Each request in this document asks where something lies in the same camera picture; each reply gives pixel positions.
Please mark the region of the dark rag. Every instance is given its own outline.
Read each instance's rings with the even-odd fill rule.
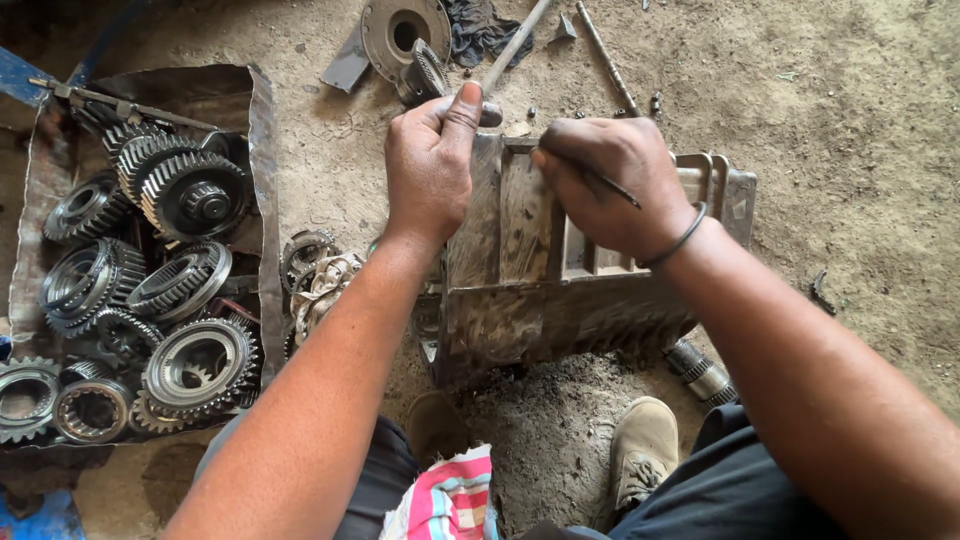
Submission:
[[[450,56],[463,67],[480,63],[486,51],[494,58],[500,56],[520,27],[520,21],[497,15],[490,0],[444,0],[444,6],[453,32]],[[531,32],[507,65],[516,66],[533,48]]]

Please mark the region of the black pants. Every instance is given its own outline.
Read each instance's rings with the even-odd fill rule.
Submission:
[[[242,418],[234,418],[210,441],[195,479]],[[379,537],[384,514],[396,509],[417,474],[403,431],[379,417],[335,540]],[[580,527],[571,531],[612,540],[846,537],[823,510],[794,489],[756,438],[739,403],[716,407],[707,415],[690,457],[609,536]]]

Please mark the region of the shoelace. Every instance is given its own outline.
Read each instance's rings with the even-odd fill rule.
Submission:
[[[642,503],[660,485],[660,474],[654,469],[654,465],[650,461],[633,461],[631,459],[630,464],[633,465],[633,470],[628,471],[627,476],[629,479],[636,479],[637,481],[627,484],[628,489],[635,490],[629,497],[638,503]]]

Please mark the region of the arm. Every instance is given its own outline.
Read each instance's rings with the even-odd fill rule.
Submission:
[[[210,462],[165,537],[333,537],[414,301],[467,213],[481,94],[468,84],[452,105],[435,100],[391,123],[391,212],[376,250]]]
[[[643,261],[693,222],[652,121],[559,121],[540,143],[544,178],[598,244]],[[643,210],[591,191],[583,170],[616,180]],[[960,430],[896,368],[712,218],[655,271],[703,323],[771,457],[847,532],[960,535]]]

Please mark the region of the hand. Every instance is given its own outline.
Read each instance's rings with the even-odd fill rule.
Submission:
[[[473,183],[470,152],[483,90],[468,82],[394,118],[387,133],[390,218],[383,238],[404,237],[437,251],[467,216]]]
[[[559,118],[532,159],[574,225],[597,245],[641,263],[673,246],[697,216],[649,118]],[[642,209],[594,172],[622,185]]]

